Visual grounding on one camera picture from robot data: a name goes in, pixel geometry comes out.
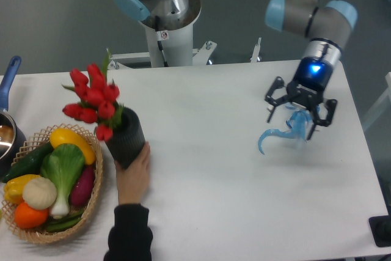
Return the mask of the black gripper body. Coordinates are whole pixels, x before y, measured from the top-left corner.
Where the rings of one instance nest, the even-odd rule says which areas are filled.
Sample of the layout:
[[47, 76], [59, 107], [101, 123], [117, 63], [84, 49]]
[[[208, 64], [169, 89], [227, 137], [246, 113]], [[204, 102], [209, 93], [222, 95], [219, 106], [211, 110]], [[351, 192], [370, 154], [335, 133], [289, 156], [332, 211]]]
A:
[[328, 113], [334, 113], [336, 99], [324, 99], [324, 91], [333, 71], [333, 66], [323, 57], [303, 58], [287, 85], [287, 101], [310, 112], [317, 110], [318, 105], [323, 103]]

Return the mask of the person's bare hand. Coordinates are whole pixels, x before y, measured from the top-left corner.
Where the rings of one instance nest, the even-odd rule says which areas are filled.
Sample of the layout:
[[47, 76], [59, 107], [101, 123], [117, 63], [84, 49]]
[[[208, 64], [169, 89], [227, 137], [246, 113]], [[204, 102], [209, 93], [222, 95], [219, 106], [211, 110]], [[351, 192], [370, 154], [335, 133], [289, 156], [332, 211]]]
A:
[[150, 183], [150, 144], [146, 142], [137, 158], [124, 169], [114, 162], [119, 205], [139, 204]]

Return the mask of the black sleeved forearm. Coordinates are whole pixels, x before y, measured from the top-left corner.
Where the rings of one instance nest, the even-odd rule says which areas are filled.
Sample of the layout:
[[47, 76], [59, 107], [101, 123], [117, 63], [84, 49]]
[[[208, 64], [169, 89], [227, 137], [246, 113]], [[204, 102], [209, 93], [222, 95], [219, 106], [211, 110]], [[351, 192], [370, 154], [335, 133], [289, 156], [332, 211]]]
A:
[[104, 260], [151, 260], [153, 233], [149, 209], [141, 204], [122, 204], [114, 209], [114, 226], [108, 235]]

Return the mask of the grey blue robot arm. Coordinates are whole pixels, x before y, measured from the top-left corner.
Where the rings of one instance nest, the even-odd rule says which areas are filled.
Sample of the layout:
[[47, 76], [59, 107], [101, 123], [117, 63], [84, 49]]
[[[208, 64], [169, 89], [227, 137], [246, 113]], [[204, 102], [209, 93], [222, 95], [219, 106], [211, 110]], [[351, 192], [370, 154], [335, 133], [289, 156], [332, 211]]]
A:
[[[145, 29], [153, 67], [181, 67], [206, 64], [208, 48], [193, 49], [193, 25], [201, 13], [200, 0], [113, 0], [127, 17]], [[265, 23], [277, 31], [308, 38], [293, 79], [276, 78], [265, 95], [270, 112], [289, 103], [314, 127], [328, 127], [337, 101], [326, 99], [324, 91], [340, 60], [357, 21], [357, 11], [345, 1], [270, 0]]]

